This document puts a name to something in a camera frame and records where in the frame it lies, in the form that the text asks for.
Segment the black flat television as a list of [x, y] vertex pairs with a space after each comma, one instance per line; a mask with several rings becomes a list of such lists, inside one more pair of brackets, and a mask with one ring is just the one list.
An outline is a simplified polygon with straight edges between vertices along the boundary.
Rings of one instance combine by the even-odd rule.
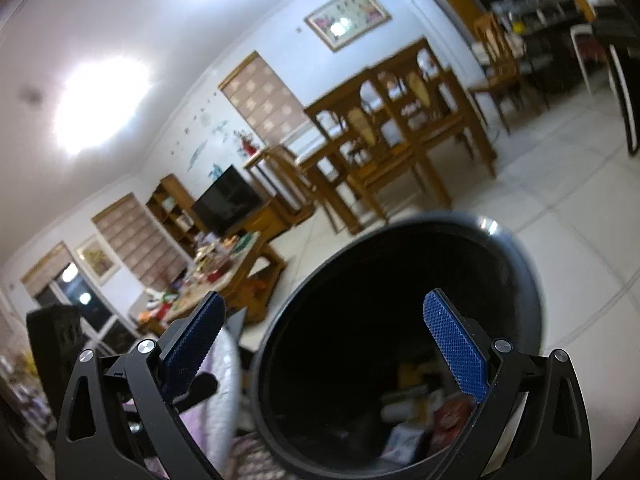
[[263, 203], [235, 166], [230, 166], [194, 202], [192, 211], [216, 237], [224, 237]]

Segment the framed picture on wall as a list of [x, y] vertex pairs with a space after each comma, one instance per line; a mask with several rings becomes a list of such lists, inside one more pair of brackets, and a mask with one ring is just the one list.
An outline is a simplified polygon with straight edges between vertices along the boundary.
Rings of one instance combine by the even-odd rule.
[[391, 19], [378, 0], [330, 0], [307, 15], [305, 23], [337, 52]]

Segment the wooden bookshelf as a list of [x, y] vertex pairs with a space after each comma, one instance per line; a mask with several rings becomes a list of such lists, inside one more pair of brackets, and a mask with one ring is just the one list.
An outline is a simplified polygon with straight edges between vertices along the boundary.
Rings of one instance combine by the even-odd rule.
[[206, 226], [192, 210], [194, 204], [194, 198], [173, 174], [160, 180], [146, 202], [150, 213], [191, 258], [206, 233]]

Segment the wooden plant stand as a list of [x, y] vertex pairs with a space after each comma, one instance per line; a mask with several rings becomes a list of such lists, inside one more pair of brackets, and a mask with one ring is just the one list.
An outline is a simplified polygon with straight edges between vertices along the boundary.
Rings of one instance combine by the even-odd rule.
[[310, 183], [285, 146], [266, 146], [244, 162], [254, 187], [289, 226], [298, 226], [316, 212]]

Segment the round ceiling lamp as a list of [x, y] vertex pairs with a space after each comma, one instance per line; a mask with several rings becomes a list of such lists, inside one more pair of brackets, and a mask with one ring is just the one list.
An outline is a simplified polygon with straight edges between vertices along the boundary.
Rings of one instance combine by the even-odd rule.
[[77, 63], [63, 81], [53, 111], [52, 136], [70, 156], [99, 148], [125, 130], [153, 88], [148, 61], [110, 54]]

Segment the dark grey trash bin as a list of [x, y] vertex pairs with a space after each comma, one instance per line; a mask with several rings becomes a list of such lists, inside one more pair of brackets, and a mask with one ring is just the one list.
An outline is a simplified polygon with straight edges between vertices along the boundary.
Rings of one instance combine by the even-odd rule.
[[535, 354], [542, 300], [516, 236], [491, 218], [434, 211], [354, 240], [308, 275], [267, 328], [252, 365], [257, 431], [302, 479], [423, 479], [442, 454], [382, 456], [386, 396], [435, 364], [423, 301], [442, 290], [491, 338]]

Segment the small framed flower picture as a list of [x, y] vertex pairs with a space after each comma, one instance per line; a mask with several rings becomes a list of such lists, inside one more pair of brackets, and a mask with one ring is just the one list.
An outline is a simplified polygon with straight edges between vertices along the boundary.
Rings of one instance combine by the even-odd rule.
[[117, 258], [99, 235], [87, 238], [75, 252], [90, 278], [99, 286], [103, 286], [120, 270]]

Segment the wooden dining chair front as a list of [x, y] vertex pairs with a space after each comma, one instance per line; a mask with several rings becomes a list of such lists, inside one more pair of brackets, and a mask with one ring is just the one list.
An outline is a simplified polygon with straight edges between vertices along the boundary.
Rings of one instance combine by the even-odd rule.
[[382, 101], [381, 107], [375, 108], [363, 99], [362, 88], [372, 82], [372, 72], [363, 70], [305, 108], [324, 142], [297, 162], [352, 233], [361, 228], [349, 206], [335, 192], [342, 182], [384, 222], [390, 219], [376, 193], [407, 172], [413, 175], [422, 192], [434, 193], [440, 206], [446, 209], [452, 206], [442, 178], [418, 141], [404, 132], [399, 133], [396, 143], [384, 136], [383, 128], [397, 127], [399, 120], [392, 113], [390, 98], [384, 96], [380, 87], [374, 91]]

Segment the wooden dining table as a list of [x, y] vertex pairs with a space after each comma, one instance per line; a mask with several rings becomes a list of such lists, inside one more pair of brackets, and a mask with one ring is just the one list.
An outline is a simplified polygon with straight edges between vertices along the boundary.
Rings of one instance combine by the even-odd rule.
[[480, 156], [489, 173], [496, 173], [497, 155], [451, 70], [433, 76], [418, 66], [364, 70], [307, 108], [317, 128], [323, 114], [332, 116], [337, 132], [322, 130], [324, 142], [296, 164], [349, 233], [358, 234], [363, 226], [337, 192], [342, 183], [387, 223], [390, 219], [376, 194], [404, 174], [412, 174], [439, 206], [452, 207], [430, 159], [430, 151], [449, 140]]

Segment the purple tablecloth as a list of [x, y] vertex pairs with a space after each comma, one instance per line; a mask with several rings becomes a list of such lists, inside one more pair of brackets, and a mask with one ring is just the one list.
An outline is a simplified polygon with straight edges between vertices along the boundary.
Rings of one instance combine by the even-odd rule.
[[200, 373], [212, 374], [218, 380], [217, 392], [180, 414], [191, 438], [219, 471], [226, 466], [234, 425], [231, 411], [236, 407], [236, 401], [231, 400], [235, 386], [232, 378], [234, 356], [227, 346], [226, 340], [216, 342], [200, 368]]

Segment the wooden chair by radiator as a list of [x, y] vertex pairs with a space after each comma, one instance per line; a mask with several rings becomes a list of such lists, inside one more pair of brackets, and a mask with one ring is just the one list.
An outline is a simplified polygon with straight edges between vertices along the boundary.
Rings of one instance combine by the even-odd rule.
[[522, 94], [524, 94], [536, 114], [540, 114], [538, 102], [549, 107], [547, 93], [540, 84], [534, 84], [526, 79], [526, 75], [535, 79], [540, 75], [540, 71], [536, 70], [525, 46], [521, 49], [514, 48], [513, 42], [509, 40], [508, 33], [494, 12], [487, 12], [478, 18], [474, 22], [474, 32], [484, 52], [483, 55], [477, 54], [476, 58], [483, 66], [485, 76], [468, 87], [469, 95], [484, 122], [486, 117], [478, 97], [488, 96], [494, 104], [501, 125], [506, 133], [510, 134], [511, 128], [501, 107], [504, 99], [510, 100], [515, 108], [519, 108], [523, 106]]

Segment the wooden coffee table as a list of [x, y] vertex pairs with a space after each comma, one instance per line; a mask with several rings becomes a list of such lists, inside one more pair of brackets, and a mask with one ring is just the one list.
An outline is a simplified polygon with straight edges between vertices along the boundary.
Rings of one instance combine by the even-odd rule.
[[169, 323], [192, 313], [209, 292], [224, 298], [229, 314], [244, 311], [246, 324], [260, 323], [285, 269], [285, 260], [257, 233], [240, 238], [230, 252], [210, 245], [176, 287], [160, 292], [138, 315], [138, 332], [160, 336]]

